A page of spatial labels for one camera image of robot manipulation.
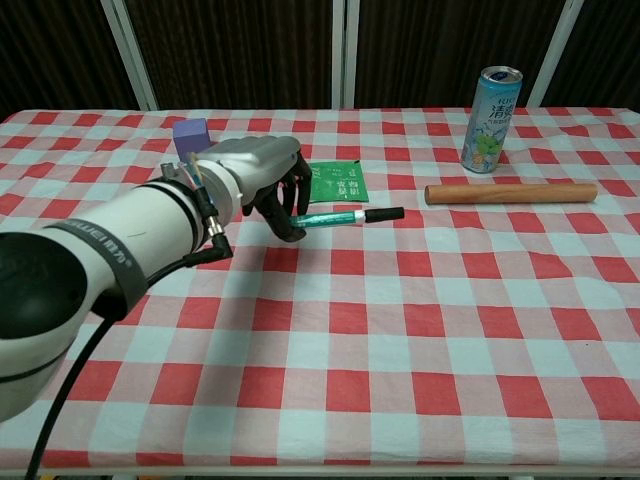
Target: robot finger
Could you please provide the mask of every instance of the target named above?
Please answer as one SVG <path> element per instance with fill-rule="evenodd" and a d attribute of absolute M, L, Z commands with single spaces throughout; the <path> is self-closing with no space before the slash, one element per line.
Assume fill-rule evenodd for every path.
<path fill-rule="evenodd" d="M 311 198 L 311 167 L 302 158 L 302 154 L 298 152 L 298 160 L 291 169 L 292 173 L 298 178 L 298 215 L 304 215 L 309 208 L 309 200 Z"/>
<path fill-rule="evenodd" d="M 289 172 L 282 178 L 282 206 L 287 215 L 293 213 L 293 204 L 296 201 L 296 177 Z"/>
<path fill-rule="evenodd" d="M 289 215 L 278 201 L 277 189 L 270 190 L 255 207 L 265 218 L 269 227 L 276 236 L 285 242 L 296 242 L 306 235 L 301 228 L 294 228 L 289 223 Z"/>

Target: can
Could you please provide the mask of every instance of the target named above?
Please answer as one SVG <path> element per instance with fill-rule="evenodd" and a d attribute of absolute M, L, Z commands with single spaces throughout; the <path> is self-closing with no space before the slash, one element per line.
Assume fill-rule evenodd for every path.
<path fill-rule="evenodd" d="M 506 66 L 480 72 L 462 148 L 462 165 L 476 173 L 496 169 L 511 115 L 522 87 L 522 73 Z"/>

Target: pen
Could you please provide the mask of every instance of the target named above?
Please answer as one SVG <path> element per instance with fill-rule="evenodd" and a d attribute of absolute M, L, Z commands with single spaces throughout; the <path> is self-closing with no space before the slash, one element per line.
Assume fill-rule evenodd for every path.
<path fill-rule="evenodd" d="M 372 208 L 369 210 L 352 210 L 350 212 L 312 213 L 291 217 L 294 227 L 334 227 L 336 225 L 351 225 L 362 223 L 384 222 L 404 218 L 404 208 Z"/>

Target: purple block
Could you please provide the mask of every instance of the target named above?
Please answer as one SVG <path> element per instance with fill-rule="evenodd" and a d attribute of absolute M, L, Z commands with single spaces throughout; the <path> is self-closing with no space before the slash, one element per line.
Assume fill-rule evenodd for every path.
<path fill-rule="evenodd" d="M 173 143 L 178 157 L 186 161 L 188 155 L 206 150 L 211 146 L 207 121 L 204 118 L 182 120 L 173 124 Z"/>

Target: table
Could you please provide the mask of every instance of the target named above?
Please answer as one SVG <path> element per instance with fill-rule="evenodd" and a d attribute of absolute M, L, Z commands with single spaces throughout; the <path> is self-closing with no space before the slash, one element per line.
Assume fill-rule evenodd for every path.
<path fill-rule="evenodd" d="M 406 209 L 294 245 L 257 214 L 236 218 L 232 260 L 172 274 L 107 335 L 44 466 L 638 472 L 640 115 L 517 110 L 503 164 L 478 175 L 458 163 L 468 113 L 24 111 L 0 125 L 2 230 L 152 178 L 175 160 L 172 124 L 198 117 L 216 141 L 293 134 L 310 162 L 361 159 L 370 204 Z M 596 182 L 597 200 L 423 198 L 427 184 L 570 181 Z M 0 426 L 3 471 L 26 465 L 97 323 L 42 398 Z"/>

